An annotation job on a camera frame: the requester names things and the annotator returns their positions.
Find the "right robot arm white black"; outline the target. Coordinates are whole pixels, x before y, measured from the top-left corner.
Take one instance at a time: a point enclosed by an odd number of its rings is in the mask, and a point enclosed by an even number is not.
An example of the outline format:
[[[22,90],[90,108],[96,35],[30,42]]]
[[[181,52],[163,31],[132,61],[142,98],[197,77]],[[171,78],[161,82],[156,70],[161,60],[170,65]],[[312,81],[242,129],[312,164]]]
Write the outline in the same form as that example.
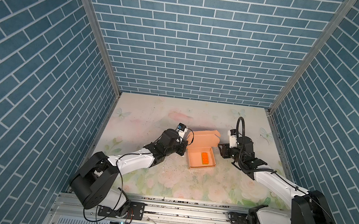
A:
[[[220,144],[218,149],[224,159],[231,158],[235,168],[264,185],[287,206],[285,210],[267,204],[252,207],[246,224],[336,224],[326,197],[320,191],[309,191],[285,179],[253,152],[230,144]]]

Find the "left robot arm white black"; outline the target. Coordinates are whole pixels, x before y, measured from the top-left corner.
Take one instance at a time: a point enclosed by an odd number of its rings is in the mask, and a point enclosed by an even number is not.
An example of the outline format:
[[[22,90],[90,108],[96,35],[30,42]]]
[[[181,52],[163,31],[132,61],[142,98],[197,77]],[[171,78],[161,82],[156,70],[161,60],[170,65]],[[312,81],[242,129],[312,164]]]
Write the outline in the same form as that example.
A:
[[[108,157],[97,152],[71,177],[70,188],[83,208],[102,206],[123,215],[129,205],[123,191],[123,176],[154,167],[173,153],[184,155],[188,146],[184,139],[186,132],[187,129],[167,129],[156,141],[133,153]]]

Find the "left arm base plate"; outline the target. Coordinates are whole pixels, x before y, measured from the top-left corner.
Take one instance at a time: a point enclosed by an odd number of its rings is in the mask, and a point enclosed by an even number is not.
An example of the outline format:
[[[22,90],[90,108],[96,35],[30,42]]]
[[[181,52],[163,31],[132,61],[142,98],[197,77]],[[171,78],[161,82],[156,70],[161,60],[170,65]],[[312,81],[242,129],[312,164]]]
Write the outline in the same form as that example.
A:
[[[143,202],[134,202],[134,201],[127,201],[125,202],[122,207],[113,211],[108,207],[99,207],[98,208],[98,216],[100,217],[120,217],[125,218],[128,215],[128,219],[133,220],[142,220],[143,214],[145,211],[146,204]]]

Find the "pink cardboard paper box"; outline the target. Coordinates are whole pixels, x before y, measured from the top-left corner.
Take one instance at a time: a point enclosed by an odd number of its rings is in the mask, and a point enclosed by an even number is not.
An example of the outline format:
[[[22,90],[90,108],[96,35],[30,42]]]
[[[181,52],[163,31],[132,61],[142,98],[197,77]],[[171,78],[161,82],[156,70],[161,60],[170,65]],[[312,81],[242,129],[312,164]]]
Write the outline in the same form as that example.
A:
[[[188,142],[191,144],[187,146],[187,162],[189,169],[211,168],[216,166],[214,156],[214,148],[218,147],[220,143],[221,134],[217,130],[195,131],[188,136]],[[209,154],[209,164],[203,165],[201,160],[201,153]]]

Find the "small orange tag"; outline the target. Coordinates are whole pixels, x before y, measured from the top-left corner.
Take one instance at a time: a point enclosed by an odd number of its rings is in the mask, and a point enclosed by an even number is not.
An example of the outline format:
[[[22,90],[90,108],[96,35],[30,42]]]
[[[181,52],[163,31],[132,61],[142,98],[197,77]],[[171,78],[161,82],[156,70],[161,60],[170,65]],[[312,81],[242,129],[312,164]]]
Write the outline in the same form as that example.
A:
[[[201,162],[203,165],[208,165],[209,164],[209,154],[208,153],[205,153],[205,152],[202,152],[201,153]]]

